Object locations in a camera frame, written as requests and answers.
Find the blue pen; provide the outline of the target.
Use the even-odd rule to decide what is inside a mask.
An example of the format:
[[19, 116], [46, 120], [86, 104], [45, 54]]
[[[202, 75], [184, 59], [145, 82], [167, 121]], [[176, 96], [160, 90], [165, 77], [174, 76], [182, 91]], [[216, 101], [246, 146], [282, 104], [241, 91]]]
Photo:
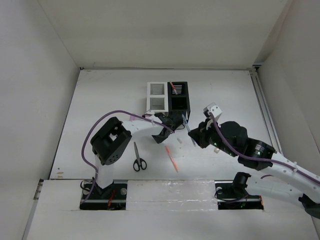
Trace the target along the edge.
[[[191, 130], [190, 130], [190, 127], [189, 127], [189, 124], [188, 124], [188, 121], [187, 121], [185, 115], [182, 113], [181, 116], [182, 116], [183, 124], [184, 124], [185, 128], [187, 129], [187, 132], [190, 133]], [[196, 142], [192, 138], [190, 138], [190, 139], [191, 139], [193, 146], [196, 147], [197, 146]]]

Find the red pen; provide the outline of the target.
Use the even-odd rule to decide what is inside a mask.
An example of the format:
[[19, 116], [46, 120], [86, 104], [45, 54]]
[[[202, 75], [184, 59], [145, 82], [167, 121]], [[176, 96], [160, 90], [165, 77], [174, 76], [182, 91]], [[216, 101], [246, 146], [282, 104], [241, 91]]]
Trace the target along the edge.
[[177, 92], [177, 90], [176, 90], [176, 88], [175, 88], [175, 86], [174, 86], [173, 82], [172, 82], [172, 81], [170, 81], [169, 83], [170, 83], [170, 86], [171, 86], [172, 91], [174, 92], [174, 94], [175, 94], [175, 95], [178, 95], [178, 92]]

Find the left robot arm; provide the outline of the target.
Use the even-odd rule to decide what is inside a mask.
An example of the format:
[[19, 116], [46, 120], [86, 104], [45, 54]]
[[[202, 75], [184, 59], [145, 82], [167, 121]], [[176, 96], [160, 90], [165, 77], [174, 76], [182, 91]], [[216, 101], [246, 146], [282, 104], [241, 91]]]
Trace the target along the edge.
[[95, 192], [103, 199], [112, 191], [113, 164], [122, 157], [132, 139], [148, 137], [153, 142], [161, 144], [184, 123], [183, 114], [180, 112], [169, 115], [161, 112], [143, 116], [133, 114], [135, 120], [129, 121], [121, 121], [114, 116], [89, 138], [98, 123], [114, 113], [130, 115], [127, 111], [116, 110], [102, 116], [90, 129], [81, 149], [81, 156], [85, 159], [85, 147], [87, 142], [90, 142], [95, 156], [95, 164], [91, 164], [95, 174], [89, 192]]

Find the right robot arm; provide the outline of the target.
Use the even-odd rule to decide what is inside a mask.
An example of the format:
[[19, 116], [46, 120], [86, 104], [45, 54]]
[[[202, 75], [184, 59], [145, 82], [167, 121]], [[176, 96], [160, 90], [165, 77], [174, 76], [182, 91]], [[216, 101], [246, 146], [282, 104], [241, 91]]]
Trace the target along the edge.
[[237, 122], [218, 124], [208, 117], [188, 135], [202, 149], [213, 146], [236, 157], [244, 167], [281, 180], [280, 183], [258, 180], [249, 173], [237, 172], [229, 188], [236, 200], [249, 195], [268, 196], [296, 205], [314, 218], [320, 217], [320, 177], [265, 142], [248, 137], [247, 129]]

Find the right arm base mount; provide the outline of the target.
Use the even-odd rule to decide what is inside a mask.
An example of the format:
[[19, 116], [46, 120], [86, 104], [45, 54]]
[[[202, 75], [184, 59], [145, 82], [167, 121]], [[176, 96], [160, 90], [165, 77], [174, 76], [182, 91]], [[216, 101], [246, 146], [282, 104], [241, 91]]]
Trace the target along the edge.
[[250, 195], [246, 190], [250, 177], [248, 173], [238, 172], [233, 180], [215, 182], [218, 210], [264, 210], [262, 197]]

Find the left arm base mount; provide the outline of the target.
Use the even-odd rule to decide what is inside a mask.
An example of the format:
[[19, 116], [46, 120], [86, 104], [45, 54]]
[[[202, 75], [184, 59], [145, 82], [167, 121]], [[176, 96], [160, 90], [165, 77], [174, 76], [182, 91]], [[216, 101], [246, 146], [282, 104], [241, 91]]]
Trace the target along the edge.
[[113, 182], [106, 188], [95, 186], [88, 199], [92, 181], [83, 180], [80, 183], [82, 190], [79, 209], [84, 211], [123, 211], [126, 210], [128, 183], [125, 181]]

